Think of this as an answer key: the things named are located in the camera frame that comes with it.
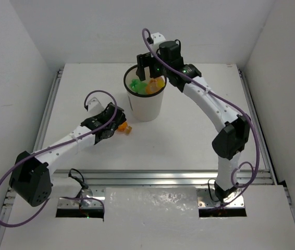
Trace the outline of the green plastic bottle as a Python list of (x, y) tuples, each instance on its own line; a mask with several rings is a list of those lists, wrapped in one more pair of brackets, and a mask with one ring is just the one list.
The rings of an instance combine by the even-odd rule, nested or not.
[(137, 94), (145, 95), (146, 94), (146, 86), (148, 84), (140, 81), (139, 79), (132, 79), (131, 83), (129, 84), (130, 90)]

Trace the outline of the orange juice bottle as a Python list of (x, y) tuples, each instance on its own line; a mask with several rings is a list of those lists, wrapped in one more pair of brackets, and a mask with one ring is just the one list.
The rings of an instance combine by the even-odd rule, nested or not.
[(130, 132), (132, 131), (132, 127), (128, 125), (127, 122), (122, 123), (118, 129), (119, 132), (124, 133), (126, 135), (129, 135)]

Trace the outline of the clear bottle yellow cap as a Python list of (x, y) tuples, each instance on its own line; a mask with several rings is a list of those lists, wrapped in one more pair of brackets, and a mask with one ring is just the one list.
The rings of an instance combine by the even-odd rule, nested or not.
[(165, 81), (162, 77), (151, 79), (145, 87), (146, 94), (154, 94), (165, 86)]

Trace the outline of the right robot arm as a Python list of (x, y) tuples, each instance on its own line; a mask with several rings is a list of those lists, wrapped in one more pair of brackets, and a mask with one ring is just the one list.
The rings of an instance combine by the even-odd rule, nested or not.
[(150, 77), (165, 76), (171, 85), (192, 99), (211, 120), (218, 133), (212, 141), (213, 150), (218, 155), (215, 195), (223, 202), (236, 191), (236, 169), (249, 138), (250, 125), (244, 115), (212, 96), (199, 69), (193, 64), (184, 63), (180, 44), (175, 41), (163, 42), (158, 52), (167, 66), (162, 65), (150, 52), (139, 54), (136, 75), (144, 80), (145, 68), (149, 68)]

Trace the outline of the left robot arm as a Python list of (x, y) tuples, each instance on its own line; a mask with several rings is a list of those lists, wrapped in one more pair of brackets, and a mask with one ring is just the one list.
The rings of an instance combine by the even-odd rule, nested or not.
[(18, 167), (10, 176), (10, 187), (32, 207), (50, 198), (79, 197), (87, 184), (74, 177), (54, 177), (54, 172), (84, 149), (112, 137), (124, 122), (124, 110), (109, 103), (52, 146), (33, 154), (20, 153), (16, 159)]

